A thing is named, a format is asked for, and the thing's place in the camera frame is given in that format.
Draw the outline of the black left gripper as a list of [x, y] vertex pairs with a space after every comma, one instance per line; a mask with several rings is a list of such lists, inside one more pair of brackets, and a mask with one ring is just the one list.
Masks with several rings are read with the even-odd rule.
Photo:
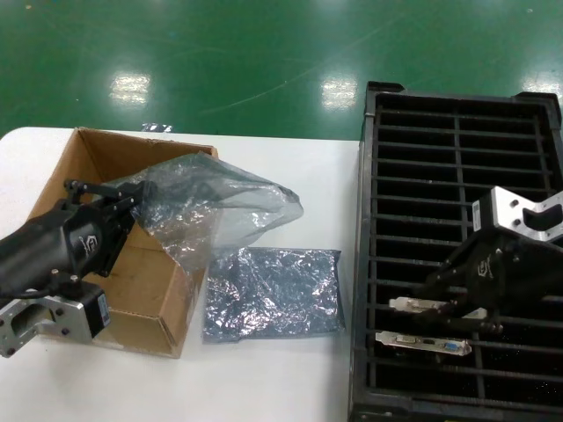
[[64, 181], [67, 200], [86, 194], [99, 196], [90, 204], [68, 205], [64, 200], [34, 217], [1, 240], [1, 292], [53, 294], [54, 277], [79, 279], [89, 273], [106, 277], [135, 224], [133, 208], [146, 183], [96, 185], [77, 179]]

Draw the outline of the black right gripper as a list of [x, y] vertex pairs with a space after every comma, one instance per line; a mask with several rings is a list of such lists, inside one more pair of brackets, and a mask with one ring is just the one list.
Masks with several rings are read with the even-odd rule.
[[[561, 284], [561, 246], [505, 229], [482, 229], [454, 251], [452, 263], [431, 273], [417, 289], [423, 299], [437, 299], [451, 287], [466, 290], [462, 300], [422, 312], [421, 324], [500, 334], [503, 325], [498, 313], [531, 305]], [[466, 317], [478, 308], [486, 309], [484, 317]]]

